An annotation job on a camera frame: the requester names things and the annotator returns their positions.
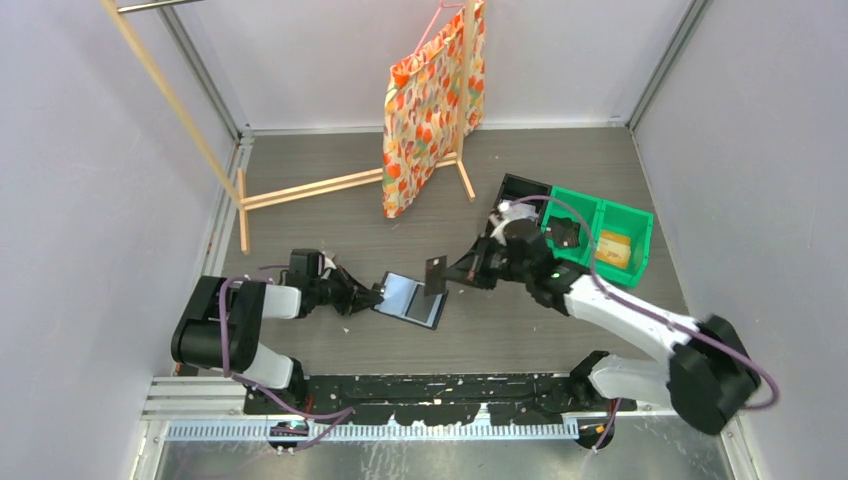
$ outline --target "green bin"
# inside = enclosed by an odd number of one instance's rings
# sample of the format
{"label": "green bin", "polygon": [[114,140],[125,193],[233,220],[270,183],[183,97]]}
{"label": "green bin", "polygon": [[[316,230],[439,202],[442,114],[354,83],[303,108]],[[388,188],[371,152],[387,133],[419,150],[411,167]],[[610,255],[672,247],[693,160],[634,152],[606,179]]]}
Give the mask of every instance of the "green bin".
{"label": "green bin", "polygon": [[[627,268],[618,268],[600,260],[595,262],[595,268],[598,275],[611,283],[627,288],[638,285],[642,279],[642,274],[645,273],[645,268],[648,266],[654,215],[627,205],[562,187],[553,187],[551,196],[567,203],[583,216],[583,219],[592,227],[592,236],[596,242],[601,238],[601,230],[609,230],[630,238],[630,260]],[[551,217],[577,220],[558,203],[548,202],[542,219],[543,232],[546,230],[548,220]],[[556,258],[570,260],[588,267],[593,252],[589,249],[589,239],[582,227],[580,228],[579,241],[580,245],[576,248],[558,248],[554,246],[553,240],[547,242]]]}
{"label": "green bin", "polygon": [[[551,196],[558,200],[562,200],[570,205],[571,208],[577,210],[583,219],[586,220],[586,223],[592,226],[592,235],[595,237],[600,235],[601,231],[599,230],[600,223],[598,222],[598,219],[600,218],[601,199],[584,193],[566,190],[562,187],[554,187],[551,189]],[[548,220],[551,217],[570,218],[575,222],[577,221],[577,218],[570,214],[568,210],[563,208],[562,205],[550,201],[548,202],[548,208],[545,209],[545,216],[542,219],[543,232],[546,230]],[[586,235],[586,231],[582,227],[580,228],[578,242],[580,245],[575,248],[558,248],[554,246],[553,240],[549,239],[548,246],[551,247],[551,250],[554,252],[554,257],[556,258],[570,260],[581,265],[589,265],[589,237]]]}
{"label": "green bin", "polygon": [[595,262],[598,275],[606,280],[633,288],[639,284],[651,251],[651,232],[654,229],[654,215],[643,210],[628,207],[620,203],[604,200],[598,222],[598,236],[602,230],[609,230],[630,237],[630,260],[627,268],[622,269],[604,263]]}

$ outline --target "wooden dowel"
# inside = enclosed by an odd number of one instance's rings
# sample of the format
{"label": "wooden dowel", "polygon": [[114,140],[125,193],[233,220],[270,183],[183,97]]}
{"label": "wooden dowel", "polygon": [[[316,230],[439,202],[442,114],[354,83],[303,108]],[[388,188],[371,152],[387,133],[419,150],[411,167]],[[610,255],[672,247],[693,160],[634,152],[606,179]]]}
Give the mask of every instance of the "wooden dowel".
{"label": "wooden dowel", "polygon": [[[247,186],[244,181],[244,169],[239,167],[236,180],[238,182],[238,193],[240,198],[247,195]],[[241,251],[244,254],[250,253],[250,230],[247,226],[247,208],[244,203],[239,207],[239,237],[241,238]]]}
{"label": "wooden dowel", "polygon": [[[449,153],[445,155],[445,160],[441,160],[436,163],[436,168],[447,167],[450,165],[456,165],[456,157],[455,154]],[[294,189],[285,189],[279,190],[276,192],[266,193],[264,195],[256,195],[253,197],[247,197],[244,199],[245,210],[256,210],[257,208],[270,207],[271,205],[277,205],[280,203],[291,202],[294,200],[300,200],[301,198],[312,197],[315,195],[321,195],[324,193],[335,192],[337,190],[344,190],[347,188],[358,187],[360,185],[366,185],[369,183],[376,183],[383,180],[383,169],[378,168],[375,170],[368,170],[367,172],[362,172],[358,174],[354,174],[356,178],[353,180],[347,179],[346,181],[340,182],[340,179],[345,179],[348,177],[352,177],[354,175],[348,175],[347,177],[338,177],[330,180],[324,180],[322,182],[310,183],[308,185],[302,185],[301,187],[295,187],[297,189],[294,192],[290,192]],[[311,186],[322,186],[323,188],[312,188]],[[265,197],[263,200],[255,201],[253,199],[257,197]]]}
{"label": "wooden dowel", "polygon": [[465,171],[463,162],[463,149],[465,148],[465,127],[467,125],[466,114],[468,111],[468,80],[471,77],[471,50],[474,46],[474,37],[477,33],[474,22],[474,6],[476,0],[465,0],[465,10],[462,16],[462,69],[459,79],[459,112],[456,117],[456,166],[459,170],[459,176],[462,178],[462,184],[465,187],[465,194],[468,200],[474,201],[477,197],[474,193],[474,188],[471,186],[471,180],[468,178],[468,173]]}
{"label": "wooden dowel", "polygon": [[254,195],[252,197],[247,197],[244,199],[246,205],[261,203],[268,200],[273,200],[278,197],[285,197],[287,195],[294,195],[295,193],[304,192],[307,190],[314,190],[321,187],[327,187],[331,185],[336,185],[340,183],[347,183],[356,180],[360,180],[363,178],[370,178],[374,175],[380,176],[382,178],[383,169],[375,168],[373,170],[366,170],[364,172],[353,173],[351,175],[345,175],[343,177],[331,178],[329,180],[322,180],[320,182],[307,183],[306,185],[300,185],[297,187],[284,188],[282,190],[277,190],[276,192],[263,193],[261,195]]}
{"label": "wooden dowel", "polygon": [[215,176],[218,177],[218,181],[221,182],[224,190],[227,191],[227,195],[230,196],[237,206],[240,206],[241,200],[239,199],[238,193],[233,187],[232,182],[230,182],[230,179],[227,177],[227,174],[224,173],[221,163],[215,157],[215,154],[212,153],[212,148],[209,146],[209,143],[203,137],[203,134],[200,133],[200,129],[197,128],[197,125],[194,123],[191,115],[189,115],[188,110],[186,110],[185,106],[183,106],[173,87],[171,87],[171,84],[168,83],[168,80],[162,73],[162,69],[160,69],[159,65],[157,65],[153,60],[153,56],[147,50],[147,47],[144,46],[144,43],[141,41],[138,33],[136,33],[129,21],[123,15],[118,13],[118,5],[115,3],[115,0],[100,0],[100,4],[103,5],[106,13],[109,14],[112,22],[115,23],[115,26],[118,27],[118,30],[120,30],[121,34],[124,36],[124,40],[126,40],[133,53],[135,53],[135,56],[138,57],[138,60],[147,71],[147,74],[150,75],[150,78],[153,79],[153,82],[157,87],[159,87],[159,91],[162,92],[162,96],[164,96],[165,100],[168,101],[168,104],[171,105],[171,109],[174,110],[177,118],[179,118],[183,127],[185,127],[188,131],[192,140],[194,140],[194,144],[197,145],[200,153],[203,154],[203,158],[206,159],[206,163],[208,163],[212,168],[212,171],[215,172]]}

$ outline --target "white wall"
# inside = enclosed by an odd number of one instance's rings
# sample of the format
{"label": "white wall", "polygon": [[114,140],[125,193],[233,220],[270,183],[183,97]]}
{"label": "white wall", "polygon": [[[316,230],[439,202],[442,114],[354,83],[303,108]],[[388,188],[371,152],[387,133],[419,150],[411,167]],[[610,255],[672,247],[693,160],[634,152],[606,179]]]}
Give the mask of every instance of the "white wall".
{"label": "white wall", "polygon": [[637,132],[690,310],[783,388],[746,418],[767,478],[845,478],[846,5],[714,2]]}
{"label": "white wall", "polygon": [[[489,0],[484,122],[627,120],[688,4]],[[412,53],[437,6],[249,0],[179,11],[199,17],[212,47],[205,56],[217,56],[226,70],[217,83],[225,93],[232,86],[228,103],[238,102],[254,129],[296,129],[382,126],[389,67]]]}
{"label": "white wall", "polygon": [[[222,157],[155,14],[135,24]],[[0,477],[121,478],[217,182],[96,1],[0,14]]]}

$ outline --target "orange patterned bag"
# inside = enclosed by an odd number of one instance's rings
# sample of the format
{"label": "orange patterned bag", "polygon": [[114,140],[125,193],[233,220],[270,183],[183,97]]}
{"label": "orange patterned bag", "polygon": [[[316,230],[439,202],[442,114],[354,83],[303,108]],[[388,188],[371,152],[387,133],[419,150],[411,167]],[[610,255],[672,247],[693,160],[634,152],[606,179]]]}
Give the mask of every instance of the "orange patterned bag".
{"label": "orange patterned bag", "polygon": [[[474,7],[465,135],[483,117],[485,3],[477,0]],[[383,213],[388,218],[412,203],[436,162],[456,144],[463,10],[418,52],[391,68],[383,128]]]}

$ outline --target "wooden rack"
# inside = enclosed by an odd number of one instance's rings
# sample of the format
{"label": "wooden rack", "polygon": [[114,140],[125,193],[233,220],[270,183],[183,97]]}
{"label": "wooden rack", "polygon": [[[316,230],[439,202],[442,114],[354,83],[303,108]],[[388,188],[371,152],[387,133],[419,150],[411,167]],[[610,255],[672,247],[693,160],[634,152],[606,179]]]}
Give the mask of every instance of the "wooden rack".
{"label": "wooden rack", "polygon": [[[365,185],[368,183],[377,183],[382,181],[383,179],[383,169],[375,168],[373,170],[366,170],[364,172],[354,173],[352,175],[331,178],[329,180],[309,183],[306,185],[300,185],[292,188],[284,188],[282,190],[277,190],[276,192],[248,196],[244,170],[239,168],[236,177],[236,185],[233,185],[233,183],[230,181],[230,179],[227,177],[227,174],[221,167],[221,162],[218,161],[218,158],[215,156],[212,151],[212,148],[206,141],[206,138],[203,136],[202,133],[200,133],[200,129],[197,127],[197,124],[194,122],[194,119],[188,113],[188,110],[186,110],[185,106],[183,105],[180,98],[177,96],[173,87],[165,78],[165,75],[162,73],[162,69],[159,68],[159,65],[153,60],[153,56],[150,54],[150,51],[147,50],[147,47],[141,41],[141,38],[138,36],[138,33],[136,33],[135,29],[132,27],[132,25],[130,25],[129,21],[125,17],[125,14],[127,13],[140,12],[165,6],[173,6],[183,3],[193,3],[198,1],[201,0],[163,0],[159,2],[146,3],[128,7],[118,7],[115,0],[100,0],[100,3],[106,9],[106,12],[109,14],[109,17],[115,23],[115,26],[117,26],[118,30],[120,30],[121,34],[124,37],[124,40],[126,40],[133,53],[135,53],[136,57],[138,57],[139,61],[144,66],[144,69],[150,75],[150,78],[153,80],[156,86],[159,87],[159,91],[162,93],[162,96],[164,96],[165,100],[168,101],[168,104],[174,110],[174,113],[177,115],[177,118],[179,118],[183,127],[185,127],[192,140],[194,141],[195,145],[203,154],[203,158],[206,160],[206,163],[208,163],[209,167],[212,168],[212,171],[215,173],[215,176],[218,178],[218,181],[221,182],[221,185],[224,187],[224,190],[227,192],[227,195],[229,195],[230,199],[233,201],[233,204],[235,204],[236,208],[238,208],[241,251],[247,254],[250,253],[250,231],[248,228],[247,221],[248,211],[256,210],[258,208],[269,207],[271,205],[277,205],[280,203],[291,202],[294,200],[299,200],[301,198],[307,198],[315,195],[321,195],[324,193],[344,190],[346,188],[357,187],[359,185]],[[475,3],[476,0],[465,0],[465,10],[463,13],[464,25],[474,25]],[[461,80],[459,83],[459,85],[462,86],[468,85],[468,78],[470,76],[471,71],[471,49],[473,45],[473,38],[474,35],[463,35],[462,69]],[[462,157],[463,146],[465,143],[464,132],[466,127],[467,107],[468,88],[460,88],[459,111],[457,112],[458,115],[456,116],[457,124],[454,125],[454,128],[457,129],[456,146],[452,153],[449,153],[442,160],[436,163],[436,168],[455,165],[457,171],[459,172],[459,176],[462,179],[462,183],[465,187],[465,193],[468,195],[468,200],[473,202],[476,198],[476,195],[474,193],[474,188],[471,186],[471,181],[468,178],[468,173],[465,171],[465,164],[463,163]]]}

